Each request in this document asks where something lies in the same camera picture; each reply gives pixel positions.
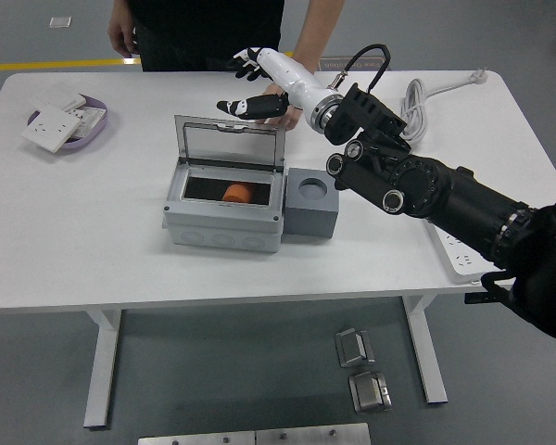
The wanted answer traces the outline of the person's right hand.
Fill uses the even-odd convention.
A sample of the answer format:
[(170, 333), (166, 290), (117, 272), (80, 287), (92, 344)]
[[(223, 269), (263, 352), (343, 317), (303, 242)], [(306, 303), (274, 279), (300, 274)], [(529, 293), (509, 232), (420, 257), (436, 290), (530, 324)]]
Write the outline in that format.
[(111, 17), (107, 26), (107, 35), (112, 48), (121, 56), (133, 57), (140, 54), (131, 17)]

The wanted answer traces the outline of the person's left hand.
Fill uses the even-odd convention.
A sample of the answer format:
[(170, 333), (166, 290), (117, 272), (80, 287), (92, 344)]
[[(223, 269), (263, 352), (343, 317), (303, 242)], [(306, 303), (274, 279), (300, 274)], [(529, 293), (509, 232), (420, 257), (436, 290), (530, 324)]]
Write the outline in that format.
[[(284, 90), (275, 83), (271, 83), (264, 91), (264, 95), (282, 95)], [(287, 131), (293, 130), (302, 115), (302, 111), (292, 105), (288, 106), (286, 113), (279, 117), (256, 120), (256, 123), (266, 123), (284, 127)]]

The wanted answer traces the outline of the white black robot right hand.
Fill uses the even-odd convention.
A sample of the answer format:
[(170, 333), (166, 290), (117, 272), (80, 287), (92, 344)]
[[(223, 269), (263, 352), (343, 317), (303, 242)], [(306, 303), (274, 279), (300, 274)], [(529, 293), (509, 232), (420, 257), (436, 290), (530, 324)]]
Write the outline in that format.
[(234, 56), (235, 76), (250, 81), (267, 77), (283, 92), (235, 101), (220, 101), (217, 108), (242, 120), (282, 116), (289, 106), (303, 111), (308, 125), (323, 133), (327, 122), (343, 100), (333, 87), (323, 86), (300, 63), (271, 48), (247, 48)]

